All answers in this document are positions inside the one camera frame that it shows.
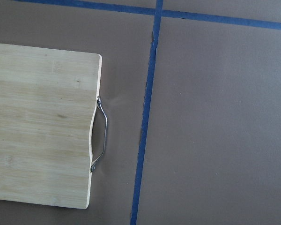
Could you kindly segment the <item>wooden cutting board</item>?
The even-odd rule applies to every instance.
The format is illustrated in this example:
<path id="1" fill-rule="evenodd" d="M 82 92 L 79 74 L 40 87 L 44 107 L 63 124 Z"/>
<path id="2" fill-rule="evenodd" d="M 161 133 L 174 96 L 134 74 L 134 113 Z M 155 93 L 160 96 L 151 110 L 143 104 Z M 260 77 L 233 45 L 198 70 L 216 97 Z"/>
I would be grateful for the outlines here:
<path id="1" fill-rule="evenodd" d="M 102 56 L 0 44 L 0 200 L 89 205 Z"/>

